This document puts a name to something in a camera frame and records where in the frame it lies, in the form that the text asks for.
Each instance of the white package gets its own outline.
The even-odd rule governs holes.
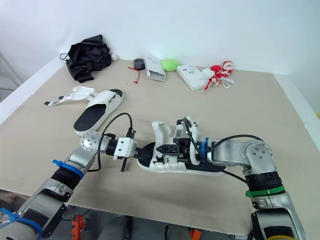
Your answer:
[[[152,55],[146,55],[144,56],[144,65],[148,78],[161,82],[165,81],[166,73],[159,58]]]
[[[176,71],[191,90],[204,89],[208,84],[206,76],[195,65],[181,65]]]

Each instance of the white slipper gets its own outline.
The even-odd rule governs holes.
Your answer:
[[[195,148],[192,144],[190,147],[190,161],[192,164],[178,161],[177,156],[175,155],[166,155],[164,157],[164,155],[158,151],[159,147],[162,145],[174,146],[174,138],[182,138],[182,135],[186,130],[180,121],[178,121],[176,124],[173,136],[171,134],[172,132],[170,126],[162,121],[153,121],[152,128],[155,135],[155,142],[149,143],[143,149],[149,153],[153,152],[153,156],[150,159],[138,159],[137,163],[141,168],[157,173],[187,173],[209,176],[220,176],[223,174],[221,170],[225,169],[225,167],[216,166],[216,169],[214,169],[208,167],[204,162],[197,161],[194,158],[196,155],[192,154],[192,152],[195,151]],[[190,130],[196,142],[197,140],[201,139],[199,132],[195,127],[192,127]]]
[[[47,101],[47,106],[55,106],[67,100],[88,99],[89,104],[76,120],[73,129],[78,135],[97,130],[107,117],[121,104],[124,93],[119,89],[96,92],[93,88],[77,86],[68,96],[60,96],[60,101]]]

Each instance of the black cable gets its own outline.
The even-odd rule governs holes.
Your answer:
[[[60,54],[60,59],[61,59],[61,60],[65,60],[67,57],[68,57],[68,53],[61,53],[61,54]]]
[[[102,131],[102,136],[101,136],[101,138],[100,138],[100,141],[99,141],[99,145],[98,145],[98,168],[97,169],[89,169],[88,170],[88,172],[97,172],[97,171],[99,171],[100,169],[101,169],[101,156],[100,156],[100,152],[101,152],[101,144],[102,144],[102,140],[104,139],[104,136],[106,136],[106,134],[105,134],[105,132],[106,132],[106,130],[108,129],[108,127],[117,119],[117,118],[119,118],[120,116],[122,116],[122,115],[127,115],[128,116],[128,118],[129,118],[129,121],[130,121],[130,129],[132,129],[132,127],[133,127],[133,125],[132,125],[132,118],[131,118],[131,116],[130,116],[130,114],[129,113],[127,113],[127,112],[123,112],[123,113],[120,113],[120,114],[118,114],[117,116],[115,116],[114,118],[112,118],[110,121],[109,121],[109,123],[105,126],[105,128],[103,129],[103,131]]]
[[[192,142],[195,150],[198,152],[201,160],[202,160],[205,164],[207,164],[207,165],[210,166],[211,168],[214,168],[216,171],[218,170],[218,171],[220,171],[220,172],[222,172],[222,173],[224,173],[224,174],[227,174],[227,175],[229,175],[229,176],[231,176],[231,177],[234,177],[234,178],[236,178],[236,179],[244,182],[245,184],[247,183],[246,180],[244,180],[243,178],[239,177],[238,175],[235,175],[235,174],[233,174],[233,173],[231,173],[231,172],[228,172],[228,171],[226,171],[226,170],[220,170],[220,169],[218,169],[217,167],[215,167],[214,165],[212,165],[209,161],[207,161],[207,160],[202,156],[199,148],[197,147],[197,144],[196,144],[194,138],[192,137],[192,134],[191,134],[190,128],[189,128],[189,121],[188,121],[188,119],[186,119],[186,118],[184,117],[182,120],[183,120],[183,122],[184,122],[186,131],[187,131],[187,134],[188,134],[188,136],[189,136],[189,138],[190,138],[190,140],[191,140],[191,142]]]
[[[80,216],[83,217],[84,215],[86,215],[91,209],[88,209],[87,211],[85,211],[83,214],[81,214]],[[72,218],[71,219],[64,219],[64,218],[61,218],[62,221],[72,221]]]
[[[254,230],[252,229],[248,235],[248,237],[246,238],[246,240],[253,240],[254,239]]]
[[[228,234],[228,237],[231,239],[231,240],[236,240],[236,236],[234,234]]]
[[[218,147],[223,142],[228,141],[230,139],[236,139],[236,138],[252,138],[252,139],[257,139],[257,140],[263,141],[260,137],[257,137],[254,135],[249,135],[249,134],[233,135],[233,136],[228,136],[228,137],[225,137],[225,138],[219,140],[217,143],[215,143],[213,145],[212,150],[214,150],[216,147]]]

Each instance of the white strap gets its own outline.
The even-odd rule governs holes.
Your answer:
[[[116,95],[117,95],[116,92],[109,91],[109,90],[99,92],[93,99],[90,100],[90,102],[86,108],[89,108],[92,105],[96,105],[96,104],[108,105],[110,103],[111,99],[113,97],[115,97]]]
[[[67,100],[88,99],[89,101],[91,101],[97,94],[98,93],[95,92],[93,88],[85,86],[76,86],[71,90],[68,96],[60,96],[59,101],[46,101],[44,104],[47,106],[55,106]]]
[[[225,80],[222,80],[222,85],[225,89],[230,88],[230,84],[228,82],[226,82]]]
[[[226,78],[226,77],[223,76],[221,79],[224,80],[224,81],[226,81],[226,82],[229,83],[229,84],[236,84],[235,81],[233,81],[233,80],[230,79],[230,78]]]

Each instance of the beige tabletop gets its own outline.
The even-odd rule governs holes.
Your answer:
[[[203,92],[191,91],[176,72],[167,73],[166,82],[158,82],[147,79],[142,71],[139,84],[134,84],[137,72],[128,66],[131,61],[118,60],[94,72],[95,79],[81,85],[98,92],[124,92],[122,104],[109,119],[130,113],[138,147],[155,140],[153,120],[164,121],[173,129],[176,120],[185,116],[197,122],[203,137],[261,137],[272,147],[274,162],[307,239],[317,239],[320,153],[272,74],[235,70],[232,79],[236,84],[230,89]],[[57,169],[52,160],[63,161],[78,147],[80,136],[73,124],[87,102],[44,105],[78,85],[63,66],[0,125],[0,188],[31,195]],[[123,137],[127,126],[127,118],[121,117],[108,132]],[[227,175],[150,172],[134,159],[122,173],[121,165],[121,160],[102,156],[101,171],[87,173],[69,202],[225,233],[246,235],[252,228],[254,209],[245,197],[248,188],[243,182]],[[242,176],[240,167],[228,170]]]

